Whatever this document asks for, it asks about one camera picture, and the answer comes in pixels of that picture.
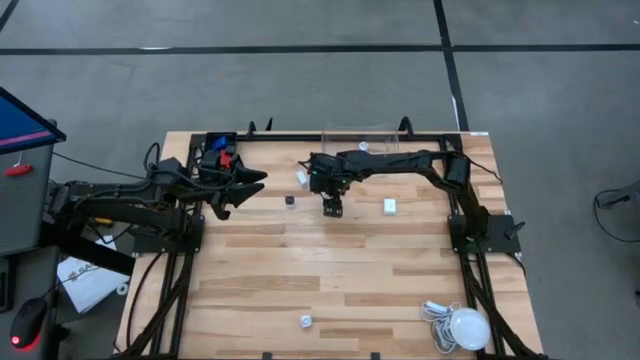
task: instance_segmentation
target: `white round object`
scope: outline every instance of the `white round object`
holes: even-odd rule
[[[477,310],[461,308],[451,316],[451,335],[464,349],[480,350],[489,343],[489,323]]]
[[[311,326],[311,315],[302,315],[300,317],[300,326],[308,328]]]
[[[128,292],[129,292],[129,285],[127,284],[120,284],[120,286],[116,288],[116,293],[118,295],[127,295]]]

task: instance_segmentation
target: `computer mouse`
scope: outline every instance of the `computer mouse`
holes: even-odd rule
[[[38,337],[42,319],[47,313],[47,302],[43,298],[25,301],[11,324],[9,340],[14,347],[23,349]]]

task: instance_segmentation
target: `clear plastic box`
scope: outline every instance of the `clear plastic box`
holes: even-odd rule
[[[365,148],[371,154],[398,152],[397,124],[358,127],[328,123],[322,130],[323,153],[335,155],[341,151]]]

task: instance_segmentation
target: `desk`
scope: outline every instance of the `desk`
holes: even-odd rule
[[[168,133],[162,157],[186,163],[190,136]],[[462,142],[471,159],[496,170],[487,135],[465,133]],[[439,150],[427,142],[399,145],[401,152],[420,149]],[[441,358],[419,306],[426,300],[465,303],[447,195],[418,175],[380,175],[352,185],[342,198],[342,219],[327,218],[321,198],[301,189],[295,174],[296,161],[321,151],[321,143],[241,142],[238,151],[247,167],[269,173],[266,188],[233,209],[229,221],[203,209],[206,230],[179,357],[255,359],[272,352],[275,358],[369,358],[380,352],[383,358]],[[502,187],[491,174],[472,167],[471,181],[483,205],[504,213]],[[295,209],[286,208],[285,195],[296,196]],[[395,216],[383,215],[384,198],[397,200]],[[156,310],[166,257],[144,284],[133,334]],[[117,338],[121,348],[133,293],[152,258],[136,261]],[[522,270],[506,255],[487,259],[498,309],[531,349],[542,352]],[[304,314],[313,317],[309,329],[299,325]],[[166,319],[163,352],[173,315]]]

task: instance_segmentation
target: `monitor screen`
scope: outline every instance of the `monitor screen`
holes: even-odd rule
[[[0,88],[0,154],[64,141],[50,122]]]

